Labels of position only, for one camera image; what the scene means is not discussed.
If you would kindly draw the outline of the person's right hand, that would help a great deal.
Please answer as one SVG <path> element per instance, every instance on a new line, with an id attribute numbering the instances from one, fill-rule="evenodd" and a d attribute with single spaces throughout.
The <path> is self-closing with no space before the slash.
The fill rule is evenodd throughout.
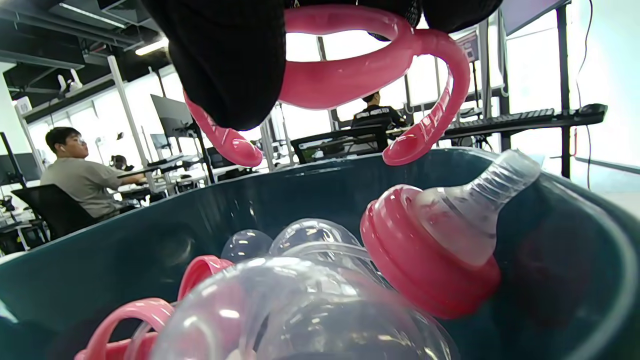
<path id="1" fill-rule="evenodd" d="M 285 11 L 325 0 L 144 0 L 187 97 L 222 128 L 254 129 L 281 93 Z"/>

